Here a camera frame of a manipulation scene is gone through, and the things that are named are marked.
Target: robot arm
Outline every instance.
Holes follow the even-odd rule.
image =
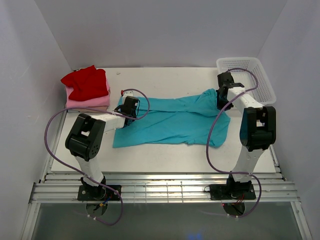
[[[245,87],[241,83],[234,82],[230,72],[218,75],[218,85],[217,108],[219,110],[245,91]],[[242,147],[232,172],[252,173],[259,157],[269,148],[270,144],[276,141],[276,110],[272,106],[264,106],[257,102],[248,93],[238,97],[225,110],[229,110],[233,106],[242,114],[239,134]],[[233,196],[252,192],[251,176],[230,174],[225,190]]]
[[[134,120],[127,119],[125,116],[137,117],[138,102],[138,98],[133,97],[132,91],[126,91],[122,93],[122,105],[115,109],[115,112],[121,115],[101,114],[89,116],[81,113],[75,120],[66,138],[65,147],[70,150],[70,153],[78,161],[81,171],[95,181],[106,184],[106,179],[99,168],[97,158],[103,134],[110,130],[129,126]],[[81,178],[81,183],[92,198],[99,199],[104,194],[100,185],[86,177]]]

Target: white table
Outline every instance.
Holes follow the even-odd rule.
[[[216,68],[161,67],[161,68],[103,68],[111,88],[110,107],[113,110],[123,89],[135,88],[150,98],[179,98],[198,95],[207,89],[218,88]],[[219,148],[210,147],[211,162],[218,169],[231,171],[241,150],[239,130],[242,117],[236,109],[229,110],[231,117],[227,138]],[[78,113],[68,113],[58,142],[56,156],[69,165],[79,168],[76,159],[65,147],[66,138]],[[117,173],[212,173],[206,159],[204,145],[142,144],[113,148],[115,131],[103,136],[98,161],[103,172]],[[72,172],[54,161],[52,172]],[[255,173],[275,173],[271,152],[260,157]]]

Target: folded clothes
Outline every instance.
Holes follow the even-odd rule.
[[[86,100],[86,101],[70,100],[69,96],[73,92],[74,89],[72,87],[65,87],[65,91],[66,91],[66,104],[65,104],[65,106],[67,108],[109,106],[110,105],[110,93],[111,92],[110,92],[110,86],[109,86],[107,78],[105,79],[104,84],[106,86],[106,89],[108,90],[108,95],[92,98],[92,99],[89,99],[89,100]]]
[[[106,87],[106,72],[96,69],[94,65],[74,71],[61,79],[61,82],[73,91],[68,99],[73,101],[87,101],[109,94]]]
[[[139,97],[138,117],[148,109],[147,101]],[[115,131],[113,147],[129,147],[139,144],[202,144],[207,143],[208,133],[219,110],[217,93],[208,89],[200,95],[177,99],[149,98],[150,111],[130,126]],[[219,117],[210,146],[221,146],[227,137],[230,118],[226,113]]]
[[[97,111],[82,108],[73,108],[69,109],[68,113],[101,113],[100,111],[107,111],[108,106],[89,106],[89,108],[95,109]]]

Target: white wall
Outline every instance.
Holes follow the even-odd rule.
[[[2,240],[20,237],[33,182],[47,157],[44,129],[65,102],[60,79],[70,71],[36,3],[0,0]]]
[[[280,167],[297,186],[313,239],[320,239],[320,2],[289,0],[258,57],[277,96]]]
[[[287,0],[35,0],[72,69],[256,57]]]

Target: red cloth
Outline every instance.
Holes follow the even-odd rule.
[[[96,69],[94,65],[71,72],[61,79],[64,85],[73,88],[69,99],[74,101],[86,101],[107,96],[109,92],[106,81],[105,70]]]

